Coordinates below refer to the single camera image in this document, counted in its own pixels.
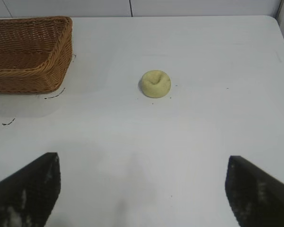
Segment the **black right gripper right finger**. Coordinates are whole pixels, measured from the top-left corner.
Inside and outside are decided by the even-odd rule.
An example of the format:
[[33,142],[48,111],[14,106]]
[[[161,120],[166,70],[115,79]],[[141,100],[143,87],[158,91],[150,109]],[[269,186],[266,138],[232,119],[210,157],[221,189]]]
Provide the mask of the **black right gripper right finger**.
[[284,227],[284,183],[241,156],[230,156],[225,179],[241,227]]

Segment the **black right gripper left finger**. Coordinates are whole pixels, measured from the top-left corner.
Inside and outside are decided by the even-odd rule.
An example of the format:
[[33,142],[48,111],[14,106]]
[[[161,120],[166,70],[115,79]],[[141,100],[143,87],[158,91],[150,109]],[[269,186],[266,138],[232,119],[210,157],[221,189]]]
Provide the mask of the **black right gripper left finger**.
[[59,156],[45,153],[0,181],[0,227],[44,227],[60,191]]

